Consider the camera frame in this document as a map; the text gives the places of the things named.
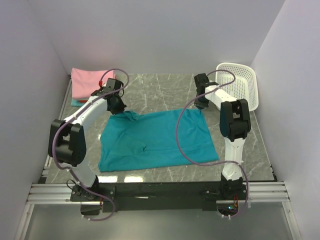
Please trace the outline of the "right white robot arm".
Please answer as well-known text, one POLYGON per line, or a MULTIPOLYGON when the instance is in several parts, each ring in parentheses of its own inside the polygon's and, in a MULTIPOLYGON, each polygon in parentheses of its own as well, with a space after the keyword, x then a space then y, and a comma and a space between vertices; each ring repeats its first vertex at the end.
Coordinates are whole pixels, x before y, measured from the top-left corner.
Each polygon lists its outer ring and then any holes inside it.
POLYGON ((211 82, 205 73, 194 77, 196 100, 194 105, 202 110, 213 103, 220 111, 219 129, 225 141, 225 161, 221 179, 238 181, 243 177, 241 171, 243 147, 251 131, 249 104, 246 99, 237 99, 211 82))

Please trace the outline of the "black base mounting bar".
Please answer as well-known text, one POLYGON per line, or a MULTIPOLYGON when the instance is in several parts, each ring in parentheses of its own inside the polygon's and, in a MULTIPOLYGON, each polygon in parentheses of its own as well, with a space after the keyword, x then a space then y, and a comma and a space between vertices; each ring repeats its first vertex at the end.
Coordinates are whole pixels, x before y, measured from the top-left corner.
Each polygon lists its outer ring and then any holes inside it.
POLYGON ((216 211, 218 201, 245 200, 247 186, 241 180, 198 182, 131 182, 100 183, 98 193, 104 200, 73 186, 71 202, 101 203, 104 213, 116 211, 193 210, 216 211))

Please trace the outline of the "pink folded t-shirt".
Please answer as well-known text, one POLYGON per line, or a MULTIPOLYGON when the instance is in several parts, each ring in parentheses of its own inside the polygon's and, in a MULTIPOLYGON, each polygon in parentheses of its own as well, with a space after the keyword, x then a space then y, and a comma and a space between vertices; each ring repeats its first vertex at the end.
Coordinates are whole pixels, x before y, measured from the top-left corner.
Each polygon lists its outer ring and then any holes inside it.
POLYGON ((100 88, 99 81, 107 70, 89 71, 78 68, 71 70, 72 98, 87 100, 91 94, 100 88))

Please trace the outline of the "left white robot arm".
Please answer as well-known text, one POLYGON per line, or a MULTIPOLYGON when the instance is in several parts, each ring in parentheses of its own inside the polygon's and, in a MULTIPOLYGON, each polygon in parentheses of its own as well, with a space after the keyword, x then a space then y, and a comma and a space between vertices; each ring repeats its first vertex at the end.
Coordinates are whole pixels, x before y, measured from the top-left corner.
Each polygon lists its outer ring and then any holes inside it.
POLYGON ((100 188, 86 160, 85 131, 106 111, 113 115, 124 112, 126 105, 119 94, 124 88, 123 82, 109 78, 73 115, 56 119, 50 126, 48 155, 59 169, 70 171, 77 184, 84 186, 82 195, 88 201, 99 197, 100 188))

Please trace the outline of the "white perforated plastic basket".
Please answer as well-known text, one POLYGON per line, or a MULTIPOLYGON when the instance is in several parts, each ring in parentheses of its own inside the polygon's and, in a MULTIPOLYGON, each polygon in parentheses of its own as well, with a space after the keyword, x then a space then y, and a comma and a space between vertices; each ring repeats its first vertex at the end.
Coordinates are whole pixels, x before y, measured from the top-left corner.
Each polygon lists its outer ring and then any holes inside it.
POLYGON ((246 99, 250 112, 253 112, 259 106, 258 84, 255 71, 246 65, 223 62, 216 70, 215 82, 220 85, 231 82, 234 78, 224 70, 232 72, 235 75, 235 81, 232 84, 222 87, 222 89, 236 99, 246 99))

